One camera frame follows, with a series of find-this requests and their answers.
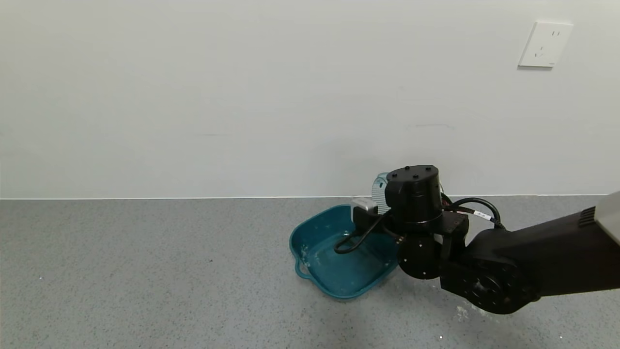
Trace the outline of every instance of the light blue object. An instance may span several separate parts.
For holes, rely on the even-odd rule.
[[[371,233],[356,250],[334,252],[334,245],[354,230],[349,205],[332,207],[297,226],[289,241],[297,275],[337,299],[356,298],[378,284],[398,265],[397,245],[385,234]]]

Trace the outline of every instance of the white wall socket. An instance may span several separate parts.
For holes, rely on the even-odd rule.
[[[519,65],[556,66],[572,30],[572,24],[534,23]]]

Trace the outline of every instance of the black cable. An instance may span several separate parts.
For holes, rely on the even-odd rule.
[[[377,218],[377,220],[376,220],[374,223],[372,223],[372,224],[370,225],[370,228],[368,228],[368,230],[367,230],[367,231],[365,231],[365,232],[361,235],[360,239],[359,239],[359,240],[358,240],[358,241],[357,241],[357,242],[356,242],[353,246],[351,246],[351,247],[347,248],[346,250],[339,250],[339,247],[340,247],[340,246],[342,246],[342,245],[344,245],[345,243],[347,243],[347,242],[348,242],[349,240],[351,240],[353,237],[358,236],[358,234],[355,234],[355,235],[354,235],[354,234],[350,234],[349,236],[346,236],[345,238],[343,238],[341,241],[339,241],[339,243],[337,243],[336,245],[334,245],[334,252],[338,253],[339,255],[344,255],[345,253],[349,253],[349,252],[352,252],[352,251],[356,250],[356,249],[360,246],[360,244],[362,243],[362,241],[364,241],[364,240],[366,239],[366,237],[368,236],[368,234],[370,234],[370,232],[372,232],[372,231],[373,231],[373,229],[377,226],[377,224],[379,224],[379,222],[380,222],[381,220],[383,220],[383,217],[385,217],[385,216],[386,216],[386,214],[382,214],[379,218]]]
[[[468,213],[468,214],[472,214],[472,215],[476,215],[480,218],[484,218],[487,219],[486,217],[481,217],[480,216],[480,212],[478,212],[478,214],[476,214],[476,210],[474,209],[470,209],[469,207],[453,207],[452,210],[454,210],[455,212],[460,212],[460,213]],[[495,219],[494,217],[491,217],[488,219],[489,222],[493,223],[495,225],[495,228],[500,228],[500,229],[506,229],[506,227],[504,227],[504,225],[497,219]]]
[[[500,217],[500,211],[497,209],[497,207],[495,207],[495,205],[493,205],[489,201],[486,201],[485,199],[481,199],[479,197],[466,197],[464,199],[457,200],[452,203],[452,205],[446,207],[446,210],[456,210],[460,205],[467,204],[468,202],[475,202],[476,204],[481,204],[488,207],[491,210],[491,213],[493,213],[493,218],[497,221],[495,223],[495,228],[504,229],[503,224],[501,224],[502,218]]]

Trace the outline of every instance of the white wall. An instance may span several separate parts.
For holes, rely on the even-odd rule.
[[[2,0],[0,43],[5,198],[620,188],[617,1]]]

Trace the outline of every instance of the white cable label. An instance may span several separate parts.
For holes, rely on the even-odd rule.
[[[491,218],[493,218],[490,215],[484,214],[484,213],[482,213],[480,211],[474,211],[474,215],[477,215],[478,217],[482,217],[482,218],[484,218],[486,220],[491,220]]]

